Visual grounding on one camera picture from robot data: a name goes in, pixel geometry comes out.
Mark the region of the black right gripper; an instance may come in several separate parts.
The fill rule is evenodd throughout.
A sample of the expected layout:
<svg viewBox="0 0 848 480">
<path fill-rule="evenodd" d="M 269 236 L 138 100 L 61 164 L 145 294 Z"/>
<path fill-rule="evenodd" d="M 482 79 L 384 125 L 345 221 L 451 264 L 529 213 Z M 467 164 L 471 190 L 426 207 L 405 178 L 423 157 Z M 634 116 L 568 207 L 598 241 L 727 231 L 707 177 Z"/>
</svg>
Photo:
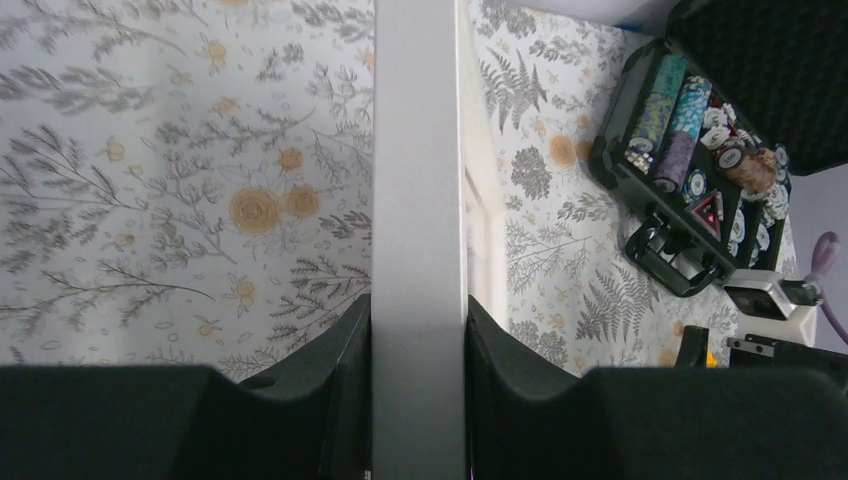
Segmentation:
<svg viewBox="0 0 848 480">
<path fill-rule="evenodd" d="M 803 344 L 746 334 L 743 338 L 727 338 L 728 367 L 802 368 L 828 376 L 840 388 L 847 387 L 847 355 L 808 347 Z M 707 368 L 709 330 L 687 325 L 676 358 L 676 367 Z"/>
</svg>

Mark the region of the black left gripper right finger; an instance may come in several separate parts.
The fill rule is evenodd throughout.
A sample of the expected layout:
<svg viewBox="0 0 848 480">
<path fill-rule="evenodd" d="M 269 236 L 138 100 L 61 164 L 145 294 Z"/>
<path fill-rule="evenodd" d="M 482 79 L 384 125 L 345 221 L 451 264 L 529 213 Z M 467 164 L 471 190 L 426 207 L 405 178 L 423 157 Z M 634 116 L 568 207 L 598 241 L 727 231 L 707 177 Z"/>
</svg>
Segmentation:
<svg viewBox="0 0 848 480">
<path fill-rule="evenodd" d="M 802 368 L 602 367 L 581 377 L 477 302 L 466 402 L 477 479 L 843 479 L 847 387 Z"/>
</svg>

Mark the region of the white picture frame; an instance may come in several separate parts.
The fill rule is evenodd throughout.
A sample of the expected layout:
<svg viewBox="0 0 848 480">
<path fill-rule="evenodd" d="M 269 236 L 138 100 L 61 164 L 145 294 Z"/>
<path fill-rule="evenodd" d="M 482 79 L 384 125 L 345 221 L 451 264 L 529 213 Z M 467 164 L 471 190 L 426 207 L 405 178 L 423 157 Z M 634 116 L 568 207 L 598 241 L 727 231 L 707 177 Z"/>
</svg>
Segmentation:
<svg viewBox="0 0 848 480">
<path fill-rule="evenodd" d="M 373 475 L 467 479 L 465 332 L 506 316 L 504 211 L 465 1 L 380 1 L 374 74 Z"/>
</svg>

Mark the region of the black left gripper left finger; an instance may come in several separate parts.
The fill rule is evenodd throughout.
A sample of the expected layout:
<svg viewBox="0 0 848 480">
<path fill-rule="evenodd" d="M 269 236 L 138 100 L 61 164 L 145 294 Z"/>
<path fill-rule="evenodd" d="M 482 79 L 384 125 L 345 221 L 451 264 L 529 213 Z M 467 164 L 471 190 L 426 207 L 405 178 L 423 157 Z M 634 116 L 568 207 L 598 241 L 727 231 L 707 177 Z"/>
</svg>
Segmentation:
<svg viewBox="0 0 848 480">
<path fill-rule="evenodd" d="M 184 366 L 5 366 L 5 479 L 361 479 L 370 299 L 234 382 Z"/>
</svg>

